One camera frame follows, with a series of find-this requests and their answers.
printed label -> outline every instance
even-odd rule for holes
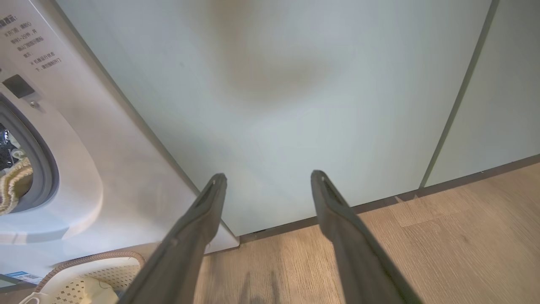
[[[41,280],[43,279],[40,276],[29,274],[27,272],[14,272],[14,273],[8,273],[6,275],[10,277],[14,277],[15,279],[32,283],[32,284],[39,284]]]
[[[37,72],[49,69],[62,63],[57,51],[53,50],[54,37],[50,29],[39,27],[34,20],[20,14],[11,13],[0,18],[0,37],[15,56],[24,58]]]

washing machine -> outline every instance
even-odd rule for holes
[[[55,3],[2,0],[0,43],[0,175],[33,171],[3,201],[0,274],[159,242],[198,191]],[[238,244],[222,223],[206,252]]]

laundry basket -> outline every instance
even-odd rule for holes
[[[79,304],[83,290],[78,281],[93,277],[109,284],[115,292],[124,291],[143,267],[145,260],[136,252],[106,252],[67,261],[53,269],[34,292],[52,296],[47,304]]]

white cabinet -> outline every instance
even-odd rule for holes
[[[226,173],[236,235],[314,216],[313,169],[351,205],[418,188],[490,5],[57,2],[195,185]]]
[[[502,0],[426,186],[540,154],[540,2]]]

washing machine drum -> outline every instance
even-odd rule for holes
[[[39,132],[0,95],[0,215],[38,207],[58,187],[58,169]]]

